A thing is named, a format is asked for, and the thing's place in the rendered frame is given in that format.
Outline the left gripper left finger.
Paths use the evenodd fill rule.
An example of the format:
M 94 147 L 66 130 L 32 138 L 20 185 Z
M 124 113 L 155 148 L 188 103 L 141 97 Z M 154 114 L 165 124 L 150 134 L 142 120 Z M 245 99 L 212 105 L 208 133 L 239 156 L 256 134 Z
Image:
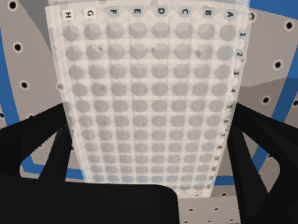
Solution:
M 56 136 L 38 179 L 65 181 L 72 138 L 63 103 L 0 129 L 0 175 L 21 177 L 22 161 L 53 134 Z

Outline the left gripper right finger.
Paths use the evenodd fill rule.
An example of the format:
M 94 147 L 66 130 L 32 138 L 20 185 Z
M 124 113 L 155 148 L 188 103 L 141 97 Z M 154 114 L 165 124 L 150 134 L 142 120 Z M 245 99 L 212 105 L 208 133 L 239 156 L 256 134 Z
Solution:
M 270 194 L 242 131 L 279 163 L 280 173 Z M 236 103 L 227 147 L 241 224 L 281 224 L 298 211 L 298 128 Z

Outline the white well plate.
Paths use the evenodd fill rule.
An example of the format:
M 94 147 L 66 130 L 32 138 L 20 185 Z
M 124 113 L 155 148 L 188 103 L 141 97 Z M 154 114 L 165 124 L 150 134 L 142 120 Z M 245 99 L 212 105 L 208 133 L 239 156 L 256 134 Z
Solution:
M 242 80 L 250 0 L 48 1 L 84 181 L 210 197 Z

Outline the grey flat mat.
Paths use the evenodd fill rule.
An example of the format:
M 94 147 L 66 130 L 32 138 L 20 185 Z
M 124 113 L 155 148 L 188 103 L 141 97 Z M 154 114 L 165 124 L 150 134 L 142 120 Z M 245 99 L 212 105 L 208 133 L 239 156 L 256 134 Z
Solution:
M 60 103 L 45 7 L 48 0 L 0 0 L 0 30 L 11 89 L 20 121 Z M 247 55 L 237 98 L 271 118 L 297 45 L 298 20 L 249 8 Z M 45 165 L 56 134 L 31 157 Z M 268 191 L 280 167 L 268 154 L 259 175 Z M 227 142 L 217 176 L 233 176 Z M 214 185 L 210 197 L 178 199 L 180 224 L 241 224 L 235 185 Z

